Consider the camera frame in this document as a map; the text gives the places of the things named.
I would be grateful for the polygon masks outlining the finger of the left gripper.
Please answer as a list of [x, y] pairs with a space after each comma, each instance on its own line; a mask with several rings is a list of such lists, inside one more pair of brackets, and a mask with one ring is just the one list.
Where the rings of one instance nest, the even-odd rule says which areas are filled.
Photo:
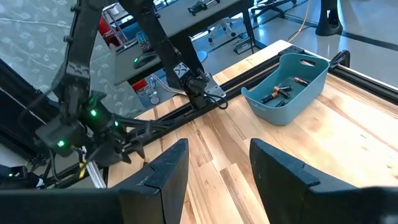
[[132, 152], [136, 152], [142, 159], [146, 159], [146, 155], [144, 152], [143, 145], [140, 141], [133, 141], [127, 143], [123, 147], [123, 162], [130, 164], [132, 161], [129, 158], [129, 154]]
[[151, 136], [151, 123], [149, 121], [125, 125], [124, 128], [127, 132], [127, 140], [140, 140]]

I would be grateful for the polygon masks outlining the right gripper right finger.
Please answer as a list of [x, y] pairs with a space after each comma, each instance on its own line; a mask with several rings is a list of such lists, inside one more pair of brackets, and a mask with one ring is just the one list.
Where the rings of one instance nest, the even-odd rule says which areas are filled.
[[270, 223], [300, 223], [312, 187], [320, 192], [356, 188], [258, 138], [251, 139], [249, 159]]

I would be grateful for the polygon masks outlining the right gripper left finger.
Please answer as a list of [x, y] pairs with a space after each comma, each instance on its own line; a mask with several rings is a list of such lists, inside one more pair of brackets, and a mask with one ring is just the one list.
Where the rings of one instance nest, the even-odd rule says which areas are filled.
[[112, 223], [179, 223], [188, 182], [188, 139], [179, 139], [115, 185]]

